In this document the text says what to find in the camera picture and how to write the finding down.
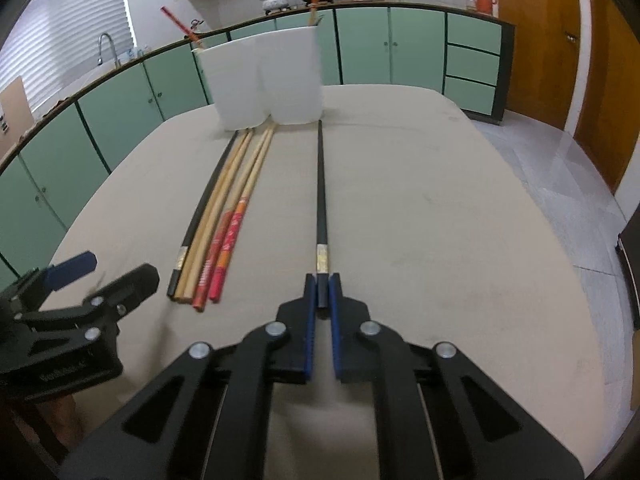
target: countertop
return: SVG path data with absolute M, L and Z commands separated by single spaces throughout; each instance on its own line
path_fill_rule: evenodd
M 408 342 L 455 343 L 580 459 L 599 460 L 604 378 L 580 283 L 508 165 L 455 104 L 403 86 L 324 88 L 330 267 L 347 296 Z M 54 262 L 91 250 L 96 271 L 53 294 L 74 304 L 149 262 L 158 293 L 119 325 L 124 373 L 76 395 L 96 428 L 196 341 L 236 343 L 302 294 L 316 254 L 316 124 L 274 136 L 217 305 L 165 297 L 182 235 L 222 153 L 214 105 L 150 134 L 95 193 Z M 265 478 L 377 477 L 370 387 L 342 386 L 330 327 L 314 380 L 273 395 Z

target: red chopstick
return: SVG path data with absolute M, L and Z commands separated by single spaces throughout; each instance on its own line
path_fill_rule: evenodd
M 165 6 L 160 7 L 160 10 L 166 14 L 166 16 L 177 25 L 177 27 L 183 31 L 193 43 L 202 48 L 202 44 L 200 43 L 199 38 L 193 33 L 190 28 L 187 28 L 178 18 L 174 16 L 174 14 L 167 9 Z

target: wooden door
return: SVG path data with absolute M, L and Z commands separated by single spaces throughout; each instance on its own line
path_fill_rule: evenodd
M 579 0 L 500 0 L 516 26 L 507 108 L 564 128 L 580 51 Z
M 613 0 L 591 0 L 591 66 L 575 140 L 615 192 L 640 131 L 640 43 Z
M 344 84 L 390 84 L 388 9 L 338 9 L 336 16 Z
M 164 120 L 207 105 L 190 44 L 144 63 Z
M 318 47 L 320 48 L 320 63 L 322 65 L 322 84 L 339 85 L 340 70 L 338 69 L 338 49 L 335 46 L 334 14 L 330 10 L 319 10 L 318 17 L 322 21 L 318 25 Z M 276 18 L 276 28 L 306 27 L 309 22 L 308 12 Z
M 47 124 L 21 153 L 35 183 L 67 228 L 109 176 L 75 106 Z
M 162 124 L 142 63 L 108 79 L 78 104 L 112 171 Z
M 442 92 L 445 13 L 391 9 L 391 80 Z

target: white container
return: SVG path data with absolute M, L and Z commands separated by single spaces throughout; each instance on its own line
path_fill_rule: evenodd
M 311 123 L 322 116 L 317 35 L 317 27 L 299 27 L 254 36 L 265 105 L 278 124 Z
M 268 114 L 261 95 L 255 36 L 195 52 L 224 129 L 262 124 Z

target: window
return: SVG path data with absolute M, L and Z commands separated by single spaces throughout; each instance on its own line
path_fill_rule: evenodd
M 31 0 L 0 50 L 0 89 L 22 76 L 31 110 L 92 70 L 98 36 L 121 54 L 133 47 L 124 0 Z M 113 56 L 102 42 L 102 60 Z

